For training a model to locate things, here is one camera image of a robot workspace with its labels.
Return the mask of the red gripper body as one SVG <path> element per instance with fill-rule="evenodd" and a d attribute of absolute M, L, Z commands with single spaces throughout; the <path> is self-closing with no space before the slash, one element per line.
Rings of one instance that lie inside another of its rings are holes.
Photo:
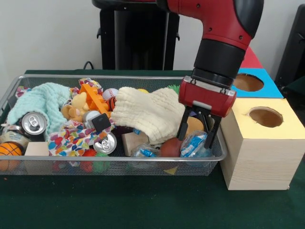
<path fill-rule="evenodd" d="M 226 117 L 236 100 L 236 91 L 218 87 L 185 76 L 179 89 L 179 102 L 185 106 L 197 106 L 210 114 Z"/>

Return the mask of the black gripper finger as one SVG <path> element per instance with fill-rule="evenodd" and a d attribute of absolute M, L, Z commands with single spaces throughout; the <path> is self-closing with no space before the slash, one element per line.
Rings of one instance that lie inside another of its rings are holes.
<path fill-rule="evenodd" d="M 211 149 L 213 146 L 214 139 L 217 135 L 221 123 L 221 117 L 214 115 L 204 115 L 203 116 L 203 125 L 204 129 L 207 132 L 207 138 L 205 140 L 204 147 L 206 149 Z"/>
<path fill-rule="evenodd" d="M 187 129 L 188 129 L 187 120 L 188 120 L 189 114 L 192 111 L 193 111 L 192 107 L 187 106 L 185 108 L 185 111 L 184 111 L 184 114 L 182 116 L 182 120 L 181 120 L 181 123 L 180 123 L 180 126 L 179 126 L 179 130 L 178 130 L 177 136 L 176 136 L 176 138 L 179 141 L 183 141 L 184 138 L 185 138 L 185 135 L 186 135 L 186 132 L 187 132 Z"/>

